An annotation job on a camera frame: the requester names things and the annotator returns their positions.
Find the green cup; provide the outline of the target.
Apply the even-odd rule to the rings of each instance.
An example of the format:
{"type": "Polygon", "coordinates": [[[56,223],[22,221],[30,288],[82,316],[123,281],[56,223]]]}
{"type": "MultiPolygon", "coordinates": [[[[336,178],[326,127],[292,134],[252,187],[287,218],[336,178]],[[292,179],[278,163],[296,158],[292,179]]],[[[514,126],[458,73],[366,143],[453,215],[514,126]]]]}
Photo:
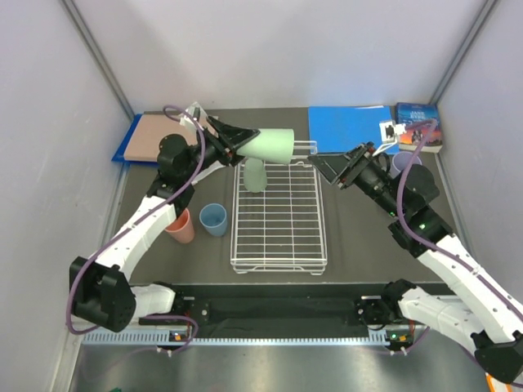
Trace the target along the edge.
{"type": "Polygon", "coordinates": [[[260,134],[238,149],[237,154],[269,163],[289,164],[294,150],[294,130],[260,128],[260,134]]]}
{"type": "Polygon", "coordinates": [[[251,193],[266,189],[265,163],[257,158],[248,158],[244,164],[244,187],[251,193]]]}

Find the purple cup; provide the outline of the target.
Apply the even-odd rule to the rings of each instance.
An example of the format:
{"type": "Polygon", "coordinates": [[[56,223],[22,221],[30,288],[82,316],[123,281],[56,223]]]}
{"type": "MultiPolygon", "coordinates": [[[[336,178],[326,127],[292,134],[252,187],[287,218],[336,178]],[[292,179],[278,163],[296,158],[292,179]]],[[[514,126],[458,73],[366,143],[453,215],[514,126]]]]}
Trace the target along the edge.
{"type": "Polygon", "coordinates": [[[396,178],[407,167],[412,157],[413,152],[411,151],[400,151],[394,154],[391,158],[391,177],[396,178]]]}

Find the blue cup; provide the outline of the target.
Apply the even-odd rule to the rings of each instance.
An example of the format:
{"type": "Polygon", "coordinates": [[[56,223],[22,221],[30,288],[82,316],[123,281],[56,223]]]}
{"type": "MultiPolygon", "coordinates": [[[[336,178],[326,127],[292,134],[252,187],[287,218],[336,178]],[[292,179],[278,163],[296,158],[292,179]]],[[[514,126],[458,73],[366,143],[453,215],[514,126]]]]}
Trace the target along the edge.
{"type": "Polygon", "coordinates": [[[222,237],[228,227],[226,209],[219,203],[210,203],[204,206],[199,213],[199,221],[209,234],[222,237]]]}

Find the pink cup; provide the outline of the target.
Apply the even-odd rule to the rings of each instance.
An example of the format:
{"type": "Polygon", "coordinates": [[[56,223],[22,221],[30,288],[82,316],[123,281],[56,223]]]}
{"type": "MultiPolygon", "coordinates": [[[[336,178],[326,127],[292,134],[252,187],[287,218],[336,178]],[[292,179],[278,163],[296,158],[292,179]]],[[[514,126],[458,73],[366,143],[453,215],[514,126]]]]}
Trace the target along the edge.
{"type": "Polygon", "coordinates": [[[189,209],[186,208],[164,231],[181,244],[192,242],[195,232],[189,209]]]}

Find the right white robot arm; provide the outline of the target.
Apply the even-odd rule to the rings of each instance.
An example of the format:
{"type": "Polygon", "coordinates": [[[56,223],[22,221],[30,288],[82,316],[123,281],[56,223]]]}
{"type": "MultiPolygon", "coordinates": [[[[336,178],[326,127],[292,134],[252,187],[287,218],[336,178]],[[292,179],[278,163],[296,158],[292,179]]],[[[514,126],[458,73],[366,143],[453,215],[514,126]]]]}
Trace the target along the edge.
{"type": "Polygon", "coordinates": [[[345,153],[309,156],[331,185],[359,188],[394,222],[397,244],[438,275],[459,298],[451,305],[405,279],[381,294],[383,317],[391,323],[419,322],[466,350],[483,371],[505,385],[522,375],[522,304],[477,262],[450,226],[430,206],[439,195],[429,169],[410,158],[397,176],[380,166],[386,145],[368,142],[345,153]]]}

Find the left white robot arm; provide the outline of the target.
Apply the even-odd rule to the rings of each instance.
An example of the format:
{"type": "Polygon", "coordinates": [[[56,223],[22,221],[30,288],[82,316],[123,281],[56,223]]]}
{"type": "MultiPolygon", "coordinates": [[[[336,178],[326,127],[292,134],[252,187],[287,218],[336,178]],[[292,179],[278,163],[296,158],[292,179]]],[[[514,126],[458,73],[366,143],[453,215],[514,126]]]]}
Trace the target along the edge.
{"type": "Polygon", "coordinates": [[[215,118],[199,121],[201,109],[183,110],[173,121],[193,129],[195,144],[178,134],[159,142],[158,171],[132,217],[107,244],[89,258],[77,257],[69,267],[66,326],[78,335],[73,319],[121,332],[138,319],[160,317],[180,322],[185,304],[163,283],[131,286],[140,259],[156,238],[182,214],[194,195],[193,183],[221,167],[233,167],[242,159],[240,150],[260,136],[252,128],[234,127],[215,118]]]}

